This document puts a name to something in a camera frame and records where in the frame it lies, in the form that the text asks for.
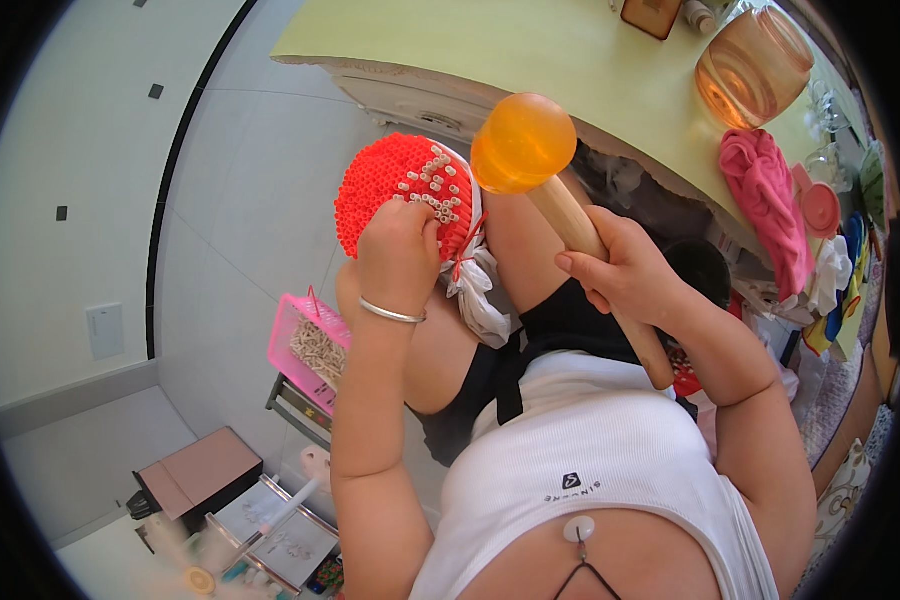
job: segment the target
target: necklace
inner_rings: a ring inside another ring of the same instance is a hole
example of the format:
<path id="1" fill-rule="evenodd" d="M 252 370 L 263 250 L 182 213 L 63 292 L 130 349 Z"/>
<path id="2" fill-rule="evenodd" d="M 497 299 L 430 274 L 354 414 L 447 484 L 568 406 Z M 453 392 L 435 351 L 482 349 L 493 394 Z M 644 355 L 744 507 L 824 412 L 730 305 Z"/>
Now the necklace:
<path id="1" fill-rule="evenodd" d="M 587 562 L 587 539 L 593 535 L 593 530 L 596 528 L 597 524 L 586 514 L 574 516 L 563 526 L 564 540 L 570 543 L 576 543 L 576 558 L 579 558 L 579 564 L 570 572 L 570 576 L 567 577 L 566 581 L 563 582 L 563 585 L 560 586 L 560 591 L 553 596 L 553 600 L 557 600 L 561 597 L 561 594 L 563 594 L 567 586 L 570 585 L 570 580 L 573 579 L 573 576 L 581 569 L 590 570 L 591 573 L 597 576 L 597 579 L 600 580 L 603 587 L 613 594 L 613 597 L 616 598 L 616 600 L 620 600 L 620 596 L 617 592 L 613 591 L 613 587 L 611 587 L 597 569 L 593 568 L 592 564 Z"/>

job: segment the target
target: light green countertop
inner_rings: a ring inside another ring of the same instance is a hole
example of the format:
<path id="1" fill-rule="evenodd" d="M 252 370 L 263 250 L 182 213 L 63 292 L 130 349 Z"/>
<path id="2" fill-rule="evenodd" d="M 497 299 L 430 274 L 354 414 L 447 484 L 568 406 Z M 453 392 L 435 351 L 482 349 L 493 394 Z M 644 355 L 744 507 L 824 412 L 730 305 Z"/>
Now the light green countertop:
<path id="1" fill-rule="evenodd" d="M 661 42 L 624 23 L 606 0 L 310 0 L 271 55 L 416 67 L 543 94 L 666 166 L 750 229 L 717 165 L 727 127 L 694 83 L 711 39 L 680 18 Z M 842 105 L 852 106 L 859 132 L 850 90 L 808 42 L 816 54 L 813 78 L 826 79 Z M 791 164 L 821 146 L 805 125 L 806 106 L 804 91 L 765 126 Z"/>

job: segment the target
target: woman's arm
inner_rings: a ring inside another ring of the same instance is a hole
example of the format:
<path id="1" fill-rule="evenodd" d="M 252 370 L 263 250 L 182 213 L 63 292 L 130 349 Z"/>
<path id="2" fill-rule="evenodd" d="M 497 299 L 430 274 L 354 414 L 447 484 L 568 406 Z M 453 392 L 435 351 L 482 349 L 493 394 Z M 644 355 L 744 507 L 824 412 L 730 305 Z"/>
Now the woman's arm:
<path id="1" fill-rule="evenodd" d="M 693 292 L 661 329 L 683 346 L 719 407 L 717 472 L 743 495 L 780 596 L 789 597 L 810 558 L 817 519 L 804 441 L 763 344 L 738 318 Z"/>
<path id="2" fill-rule="evenodd" d="M 744 496 L 780 594 L 789 596 L 810 556 L 816 494 L 777 366 L 740 320 L 674 273 L 639 224 L 596 206 L 586 211 L 610 264 L 562 252 L 556 265 L 580 281 L 600 312 L 612 303 L 683 346 L 719 407 L 716 469 Z"/>
<path id="3" fill-rule="evenodd" d="M 360 236 L 360 290 L 420 315 L 440 270 L 433 210 L 385 203 Z M 360 310 L 334 407 L 331 478 L 349 596 L 407 598 L 433 534 L 404 466 L 404 366 L 416 326 Z"/>

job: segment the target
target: knee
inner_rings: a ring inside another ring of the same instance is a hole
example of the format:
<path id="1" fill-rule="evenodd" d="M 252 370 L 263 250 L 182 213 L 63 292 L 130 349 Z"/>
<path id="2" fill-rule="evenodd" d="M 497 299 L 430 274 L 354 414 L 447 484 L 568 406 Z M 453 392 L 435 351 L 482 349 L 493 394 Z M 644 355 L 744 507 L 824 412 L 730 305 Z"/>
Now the knee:
<path id="1" fill-rule="evenodd" d="M 357 277 L 357 261 L 348 260 L 336 273 L 336 307 L 343 320 L 350 323 L 360 298 L 360 280 Z"/>

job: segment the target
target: pink towel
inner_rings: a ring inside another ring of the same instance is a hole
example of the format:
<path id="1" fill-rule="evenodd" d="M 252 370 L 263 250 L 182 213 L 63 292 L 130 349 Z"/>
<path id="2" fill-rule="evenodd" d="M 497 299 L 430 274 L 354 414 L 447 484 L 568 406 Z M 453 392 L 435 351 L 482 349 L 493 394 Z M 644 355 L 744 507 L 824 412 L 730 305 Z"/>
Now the pink towel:
<path id="1" fill-rule="evenodd" d="M 804 291 L 814 259 L 793 176 L 774 137 L 763 129 L 731 129 L 720 142 L 720 170 L 756 237 L 773 261 L 780 302 Z"/>

